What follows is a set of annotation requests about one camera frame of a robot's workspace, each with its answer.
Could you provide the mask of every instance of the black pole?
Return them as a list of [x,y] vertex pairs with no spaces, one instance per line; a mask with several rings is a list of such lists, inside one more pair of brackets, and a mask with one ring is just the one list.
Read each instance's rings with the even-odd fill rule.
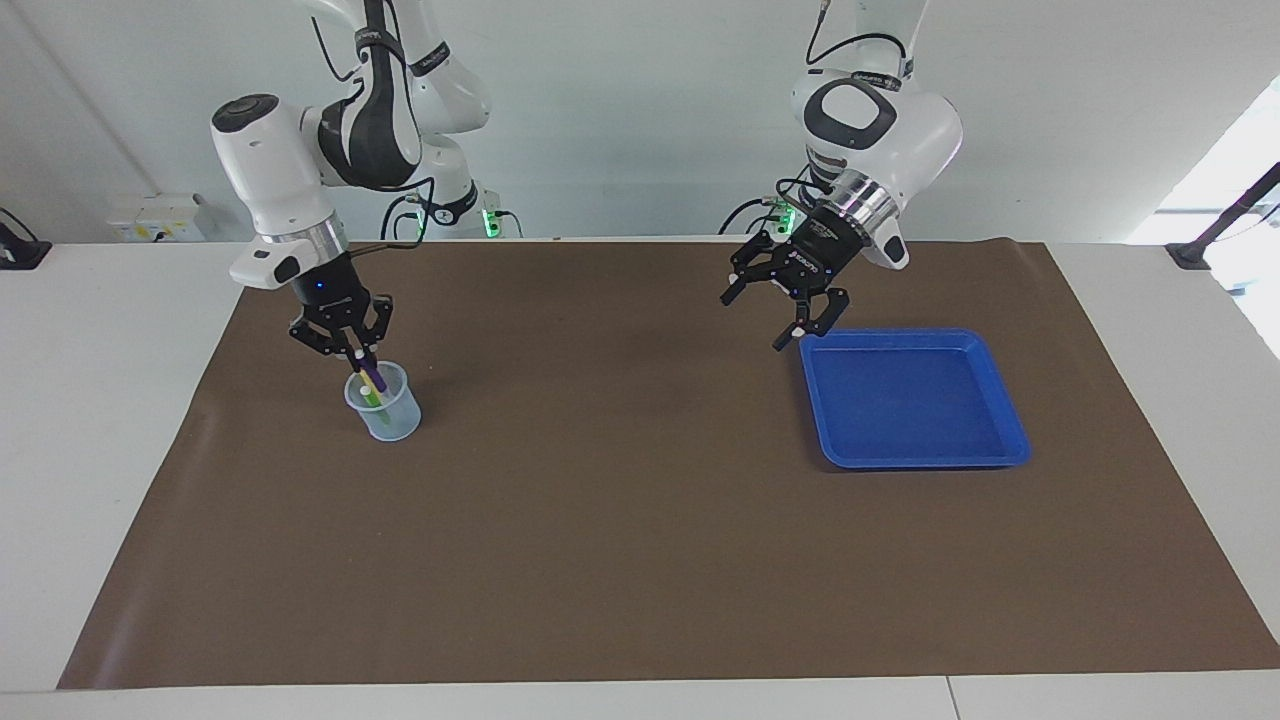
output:
[[1276,186],[1280,186],[1280,163],[1272,165],[1267,174],[1262,176],[1262,179],[1245,190],[1235,205],[1228,208],[1207,231],[1196,238],[1196,242],[1166,245],[1165,250],[1172,256],[1174,263],[1178,263],[1178,266],[1184,270],[1208,270],[1208,263],[1204,261],[1204,251],[1208,250],[1208,246],[1217,242],[1217,238],[1222,237],[1222,233],[1236,220],[1247,215],[1254,205],[1262,202],[1262,199]]
[[51,242],[22,240],[8,225],[0,223],[0,249],[13,258],[10,260],[0,255],[0,270],[35,270],[52,246]]

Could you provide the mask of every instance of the white robotic arm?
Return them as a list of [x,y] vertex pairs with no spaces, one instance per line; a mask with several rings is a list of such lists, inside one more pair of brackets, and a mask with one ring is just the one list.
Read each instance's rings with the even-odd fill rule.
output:
[[493,236],[486,204],[497,197],[471,178],[457,143],[439,135],[484,127],[490,104],[452,56],[426,0],[300,3],[356,28],[360,65],[339,78],[349,81],[351,94],[326,108],[260,94],[214,115],[214,146],[257,232],[232,277],[261,290],[291,284],[303,305],[291,334],[325,355],[347,356],[355,369],[356,351],[374,357],[385,337],[392,300],[361,284],[324,187],[429,187],[425,200],[415,197],[425,211],[420,240],[429,223],[436,237]]
[[[776,242],[764,229],[733,255],[731,284],[721,297],[730,305],[749,283],[772,282],[795,300],[795,322],[774,342],[777,350],[805,334],[827,334],[849,306],[849,293],[831,283],[860,252],[884,268],[908,265],[899,218],[960,150],[964,131],[955,108],[911,79],[911,47],[928,1],[905,8],[911,4],[858,3],[859,29],[868,32],[837,47],[852,46],[859,69],[813,68],[792,91],[792,111],[808,140],[813,182],[806,184],[818,192],[801,193],[799,205],[809,217],[790,238]],[[818,29],[828,5],[823,0]],[[809,50],[810,65],[832,54],[814,59],[812,44]],[[764,255],[768,260],[756,263]],[[810,302],[818,295],[827,296],[827,309],[814,319]]]

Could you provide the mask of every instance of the table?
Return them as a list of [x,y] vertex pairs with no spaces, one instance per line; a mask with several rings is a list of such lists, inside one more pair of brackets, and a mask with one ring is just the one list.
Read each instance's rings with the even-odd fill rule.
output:
[[[61,246],[40,272],[0,277],[0,337],[26,370],[0,391],[0,716],[1280,715],[1280,671],[50,693],[230,316],[239,288],[225,268],[241,249]],[[1161,249],[1064,245],[1053,256],[1280,633],[1280,361],[1212,278]],[[155,302],[174,296],[189,301]],[[156,352],[146,372],[143,352]]]

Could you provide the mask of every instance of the blue tray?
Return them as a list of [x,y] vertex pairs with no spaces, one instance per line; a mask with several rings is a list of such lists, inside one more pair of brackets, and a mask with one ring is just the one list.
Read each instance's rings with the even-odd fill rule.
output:
[[833,331],[800,345],[818,436],[850,470],[1030,460],[991,350],[961,329]]

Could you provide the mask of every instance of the brown mat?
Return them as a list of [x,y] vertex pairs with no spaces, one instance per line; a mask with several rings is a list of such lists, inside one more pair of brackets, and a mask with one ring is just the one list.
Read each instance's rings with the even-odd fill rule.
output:
[[362,260],[426,414],[390,447],[247,292],[59,687],[1280,666],[1044,247],[842,278],[846,325],[989,342],[1036,456],[950,474],[822,459],[788,304],[721,307],[730,251]]

